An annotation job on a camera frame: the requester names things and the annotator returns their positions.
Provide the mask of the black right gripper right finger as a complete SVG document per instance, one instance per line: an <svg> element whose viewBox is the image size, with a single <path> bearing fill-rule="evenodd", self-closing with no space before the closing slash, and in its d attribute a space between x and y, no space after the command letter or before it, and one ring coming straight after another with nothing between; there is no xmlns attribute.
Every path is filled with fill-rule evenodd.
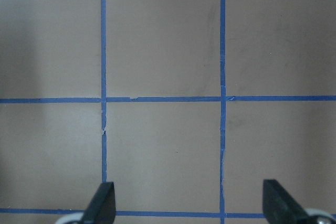
<svg viewBox="0 0 336 224"><path fill-rule="evenodd" d="M265 179L262 186L262 210L268 223L335 223L326 211L303 208L277 180Z"/></svg>

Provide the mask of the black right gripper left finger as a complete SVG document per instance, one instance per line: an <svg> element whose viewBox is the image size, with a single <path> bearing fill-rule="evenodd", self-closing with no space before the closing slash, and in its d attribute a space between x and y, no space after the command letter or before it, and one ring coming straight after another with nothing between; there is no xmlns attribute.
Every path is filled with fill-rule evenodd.
<svg viewBox="0 0 336 224"><path fill-rule="evenodd" d="M101 183L87 209L81 223L114 223L116 218L116 199L113 182Z"/></svg>

